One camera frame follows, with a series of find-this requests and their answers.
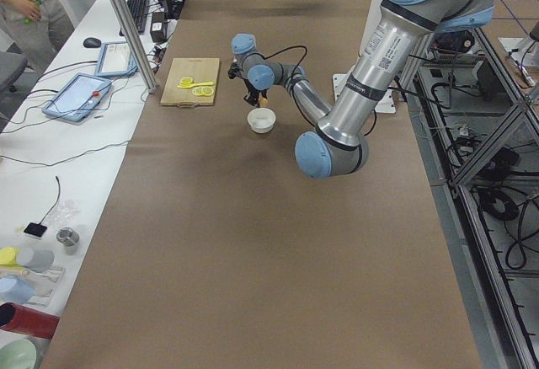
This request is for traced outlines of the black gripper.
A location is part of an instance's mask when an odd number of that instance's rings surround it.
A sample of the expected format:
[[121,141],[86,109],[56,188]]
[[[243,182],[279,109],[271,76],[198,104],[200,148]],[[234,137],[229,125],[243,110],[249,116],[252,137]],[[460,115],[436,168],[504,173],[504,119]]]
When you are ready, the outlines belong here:
[[255,88],[249,80],[242,75],[242,71],[235,61],[229,67],[227,75],[229,79],[239,78],[244,82],[248,92],[243,96],[243,100],[251,106],[259,106],[260,99],[267,99],[267,90],[258,90]]

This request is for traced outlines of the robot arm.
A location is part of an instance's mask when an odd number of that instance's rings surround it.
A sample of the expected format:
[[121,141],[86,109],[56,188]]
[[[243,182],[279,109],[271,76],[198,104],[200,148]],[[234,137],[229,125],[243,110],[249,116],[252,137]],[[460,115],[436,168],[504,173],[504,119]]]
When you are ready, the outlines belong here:
[[283,87],[312,124],[296,140],[295,159],[307,176],[325,179],[362,168],[368,146],[361,133],[390,83],[418,40],[431,33],[475,29],[494,14],[494,0],[381,0],[381,19],[350,69],[344,86],[329,103],[299,66],[269,61],[253,35],[232,38],[232,71],[263,93]]

